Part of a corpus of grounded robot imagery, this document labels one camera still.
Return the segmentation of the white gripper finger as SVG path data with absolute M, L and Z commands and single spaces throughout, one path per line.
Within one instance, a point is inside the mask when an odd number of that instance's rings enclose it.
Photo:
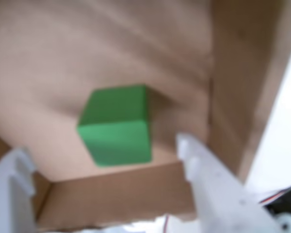
M 0 159 L 0 233 L 35 233 L 32 197 L 36 166 L 25 148 Z
M 202 142 L 177 134 L 177 155 L 190 183 L 203 233 L 279 233 L 276 220 Z

